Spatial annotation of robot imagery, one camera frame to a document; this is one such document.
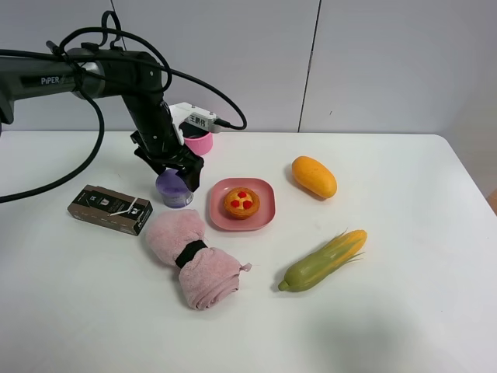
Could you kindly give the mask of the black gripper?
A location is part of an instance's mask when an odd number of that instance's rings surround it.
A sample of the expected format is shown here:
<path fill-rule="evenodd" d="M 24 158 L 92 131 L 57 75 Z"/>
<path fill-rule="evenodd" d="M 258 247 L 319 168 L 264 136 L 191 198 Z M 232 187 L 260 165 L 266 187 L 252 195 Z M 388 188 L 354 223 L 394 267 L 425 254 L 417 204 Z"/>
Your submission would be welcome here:
<path fill-rule="evenodd" d="M 186 147 L 180 144 L 167 104 L 130 101 L 129 112 L 137 128 L 131 135 L 138 146 L 134 154 L 158 176 L 166 170 L 164 165 L 179 165 L 176 175 L 189 191 L 195 192 L 200 187 L 204 160 L 197 155 L 189 156 Z"/>

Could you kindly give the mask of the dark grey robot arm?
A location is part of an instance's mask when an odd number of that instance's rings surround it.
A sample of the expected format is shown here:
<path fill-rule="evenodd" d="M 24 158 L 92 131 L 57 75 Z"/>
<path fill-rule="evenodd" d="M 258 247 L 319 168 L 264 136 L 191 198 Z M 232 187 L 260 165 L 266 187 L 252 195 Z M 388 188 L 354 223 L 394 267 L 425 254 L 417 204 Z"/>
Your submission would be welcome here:
<path fill-rule="evenodd" d="M 1 52 L 1 122 L 12 124 L 22 99 L 72 92 L 93 104 L 119 96 L 136 127 L 136 156 L 156 173 L 176 169 L 188 189 L 200 186 L 204 161 L 185 144 L 163 100 L 160 66 L 145 52 L 125 57 L 117 51 L 74 50 L 58 57 L 27 51 Z"/>

